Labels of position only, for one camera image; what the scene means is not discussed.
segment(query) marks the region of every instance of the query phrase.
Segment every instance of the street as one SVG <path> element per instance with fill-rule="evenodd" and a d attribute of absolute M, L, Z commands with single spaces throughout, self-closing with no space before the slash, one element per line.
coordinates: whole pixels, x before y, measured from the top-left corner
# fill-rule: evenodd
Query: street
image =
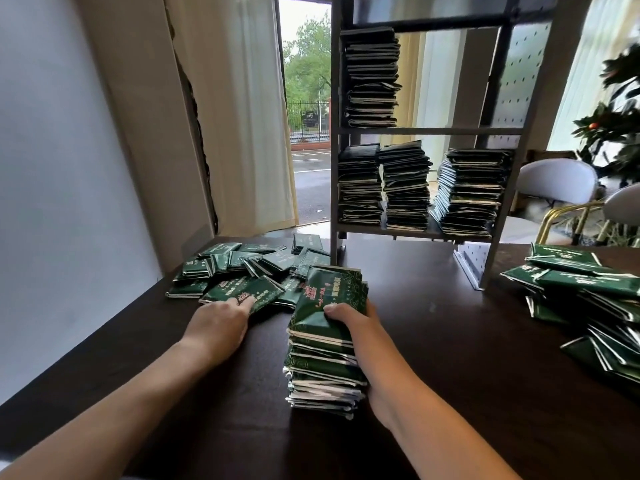
<path fill-rule="evenodd" d="M 293 153 L 300 225 L 331 218 L 330 167 L 329 149 Z"/>

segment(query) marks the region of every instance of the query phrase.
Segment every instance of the shelf rack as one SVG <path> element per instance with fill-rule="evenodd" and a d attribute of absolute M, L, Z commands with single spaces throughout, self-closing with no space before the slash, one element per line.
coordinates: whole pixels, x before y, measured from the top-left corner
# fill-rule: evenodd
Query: shelf rack
<path fill-rule="evenodd" d="M 460 266 L 467 274 L 475 289 L 485 288 L 489 271 L 495 257 L 500 235 L 504 227 L 511 202 L 515 195 L 515 183 L 518 172 L 524 161 L 527 141 L 531 133 L 533 121 L 538 106 L 541 87 L 549 71 L 542 54 L 548 49 L 549 32 L 553 31 L 552 20 L 556 0 L 538 0 L 538 6 L 526 7 L 527 0 L 506 0 L 504 11 L 498 14 L 483 16 L 455 16 L 426 18 L 422 20 L 395 20 L 390 22 L 367 23 L 357 20 L 354 23 L 355 3 L 363 0 L 332 0 L 332 106 L 331 106 L 331 254 L 332 264 L 337 264 L 340 254 L 344 250 L 347 233 L 366 233 L 379 235 L 394 235 L 407 237 L 421 237 L 454 241 L 457 250 L 454 255 Z M 351 28 L 374 26 L 391 26 L 398 33 L 421 32 L 444 29 L 465 29 L 481 27 L 499 27 L 492 68 L 489 72 L 484 103 L 477 127 L 433 127 L 433 128 L 349 128 L 344 123 L 342 102 L 344 94 L 342 88 L 346 76 L 344 58 L 340 40 L 340 31 Z M 534 71 L 529 80 L 514 79 L 513 71 L 508 63 L 514 54 L 521 54 L 525 42 L 529 40 L 529 55 L 536 55 L 538 65 L 529 68 Z M 509 105 L 505 110 L 505 101 L 518 101 L 517 107 Z M 508 148 L 516 149 L 513 166 L 508 177 L 506 190 L 503 195 L 499 215 L 493 228 L 492 238 L 453 237 L 444 234 L 439 225 L 429 217 L 429 228 L 425 232 L 397 231 L 380 228 L 379 226 L 347 225 L 338 222 L 338 154 L 350 144 L 359 144 L 360 136 L 364 134 L 379 135 L 460 135 L 476 136 L 475 148 Z"/>

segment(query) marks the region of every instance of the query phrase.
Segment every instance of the table surface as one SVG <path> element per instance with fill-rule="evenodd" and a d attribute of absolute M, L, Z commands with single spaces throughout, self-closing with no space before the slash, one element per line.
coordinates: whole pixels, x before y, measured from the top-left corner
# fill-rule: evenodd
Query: table surface
<path fill-rule="evenodd" d="M 527 246 L 501 246 L 496 274 L 527 254 Z M 608 266 L 640 272 L 638 250 L 599 248 L 597 254 Z M 572 337 L 532 320 L 519 287 L 496 276 L 485 293 L 473 290 L 452 244 L 443 242 L 348 242 L 344 264 L 361 268 L 385 328 L 421 379 L 525 480 L 637 476 L 640 405 L 564 355 L 559 347 Z M 165 298 L 168 287 L 168 278 L 158 282 L 0 407 L 0 459 L 26 451 L 180 338 L 198 304 Z M 415 478 L 368 407 L 350 422 L 288 407 L 282 362 L 289 317 L 252 318 L 238 353 L 172 410 L 127 473 Z"/>

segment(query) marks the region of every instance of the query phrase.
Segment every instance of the black fence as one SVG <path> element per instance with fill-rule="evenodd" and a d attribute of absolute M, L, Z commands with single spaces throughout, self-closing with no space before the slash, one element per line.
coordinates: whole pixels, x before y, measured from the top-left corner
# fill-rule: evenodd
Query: black fence
<path fill-rule="evenodd" d="M 329 141 L 329 102 L 288 102 L 291 144 Z"/>

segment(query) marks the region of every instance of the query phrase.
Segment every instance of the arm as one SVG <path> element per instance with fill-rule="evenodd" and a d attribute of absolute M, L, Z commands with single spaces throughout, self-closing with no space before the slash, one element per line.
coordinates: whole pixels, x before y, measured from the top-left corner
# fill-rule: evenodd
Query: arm
<path fill-rule="evenodd" d="M 422 479 L 518 480 L 520 477 L 450 405 L 409 367 L 382 328 L 345 303 L 324 312 L 347 325 L 358 364 L 371 385 L 369 402 Z"/>
<path fill-rule="evenodd" d="M 254 298 L 210 303 L 183 338 L 132 380 L 0 472 L 0 480 L 118 479 L 146 437 L 212 367 L 238 348 Z"/>

